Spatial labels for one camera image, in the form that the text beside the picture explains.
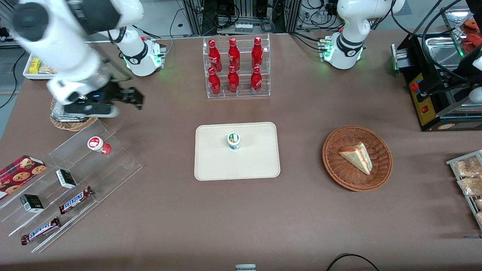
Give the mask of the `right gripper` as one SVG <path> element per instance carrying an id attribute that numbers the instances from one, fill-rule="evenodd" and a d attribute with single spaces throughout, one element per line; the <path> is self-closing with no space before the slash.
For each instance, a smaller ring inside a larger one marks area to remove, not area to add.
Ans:
<path id="1" fill-rule="evenodd" d="M 118 82 L 108 82 L 104 87 L 92 91 L 86 95 L 85 99 L 77 99 L 69 105 L 65 105 L 66 110 L 91 110 L 95 108 L 109 108 L 114 101 L 131 103 L 138 110 L 143 110 L 144 95 L 137 88 L 131 87 L 130 90 L 123 89 Z"/>

